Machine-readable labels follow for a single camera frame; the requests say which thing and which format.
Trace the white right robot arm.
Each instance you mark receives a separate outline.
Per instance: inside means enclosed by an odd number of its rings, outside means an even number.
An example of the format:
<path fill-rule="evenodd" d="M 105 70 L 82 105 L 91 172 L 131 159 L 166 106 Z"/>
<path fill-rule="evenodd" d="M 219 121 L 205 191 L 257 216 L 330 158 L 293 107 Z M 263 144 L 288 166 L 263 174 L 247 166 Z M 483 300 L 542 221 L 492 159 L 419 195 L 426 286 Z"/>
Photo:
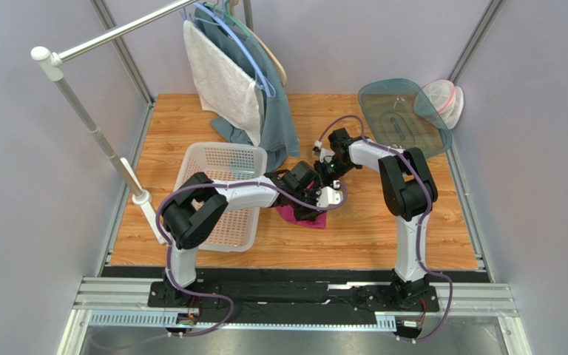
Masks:
<path fill-rule="evenodd" d="M 353 138 L 346 129 L 333 131 L 328 140 L 328 149 L 320 141 L 313 148 L 319 157 L 314 168 L 323 183 L 363 167 L 379 173 L 385 205 L 396 221 L 396 278 L 389 297 L 397 308 L 407 309 L 429 288 L 425 237 L 438 192 L 426 158 L 418 148 L 391 148 L 364 135 Z"/>

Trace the magenta paper napkin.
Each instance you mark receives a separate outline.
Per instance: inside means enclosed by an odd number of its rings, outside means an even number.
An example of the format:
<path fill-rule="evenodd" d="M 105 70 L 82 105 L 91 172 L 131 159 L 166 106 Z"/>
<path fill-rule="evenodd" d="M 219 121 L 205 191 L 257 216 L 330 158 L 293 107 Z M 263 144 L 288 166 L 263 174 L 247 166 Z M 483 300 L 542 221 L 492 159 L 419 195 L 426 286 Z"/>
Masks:
<path fill-rule="evenodd" d="M 302 202 L 312 204 L 316 201 L 315 183 L 309 183 L 304 189 L 293 190 L 290 187 L 282 187 L 282 190 Z M 297 226 L 311 229 L 325 229 L 327 226 L 327 214 L 325 212 L 307 209 L 295 203 L 285 195 L 279 195 L 274 205 L 279 216 L 284 221 Z"/>

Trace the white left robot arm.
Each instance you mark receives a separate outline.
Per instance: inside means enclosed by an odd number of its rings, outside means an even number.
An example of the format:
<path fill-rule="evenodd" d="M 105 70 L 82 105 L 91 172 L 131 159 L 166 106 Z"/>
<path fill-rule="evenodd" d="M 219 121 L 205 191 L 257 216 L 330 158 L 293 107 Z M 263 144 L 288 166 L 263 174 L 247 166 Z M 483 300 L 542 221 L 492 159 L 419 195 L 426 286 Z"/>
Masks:
<path fill-rule="evenodd" d="M 203 296 L 190 289 L 197 279 L 198 249 L 226 213 L 289 206 L 294 220 L 311 221 L 343 200 L 339 181 L 322 176 L 305 162 L 235 181 L 212 180 L 197 172 L 162 201 L 153 218 L 167 247 L 164 282 L 177 294 Z"/>

